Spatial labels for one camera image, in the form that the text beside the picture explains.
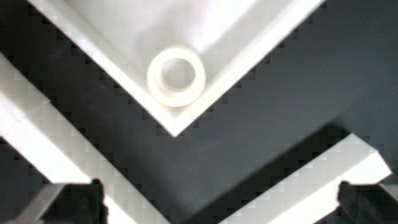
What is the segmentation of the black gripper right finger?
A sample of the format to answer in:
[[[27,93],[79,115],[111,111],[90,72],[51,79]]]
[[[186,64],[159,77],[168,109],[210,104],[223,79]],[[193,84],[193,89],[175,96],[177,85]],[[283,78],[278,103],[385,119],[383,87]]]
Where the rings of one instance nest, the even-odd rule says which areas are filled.
[[[338,209],[317,224],[398,224],[398,183],[360,185],[344,182]]]

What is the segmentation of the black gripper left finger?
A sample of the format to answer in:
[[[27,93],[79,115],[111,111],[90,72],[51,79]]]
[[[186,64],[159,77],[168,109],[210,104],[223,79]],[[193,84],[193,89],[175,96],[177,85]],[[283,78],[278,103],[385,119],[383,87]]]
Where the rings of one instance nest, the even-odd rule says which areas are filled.
[[[49,184],[13,224],[109,224],[102,181]]]

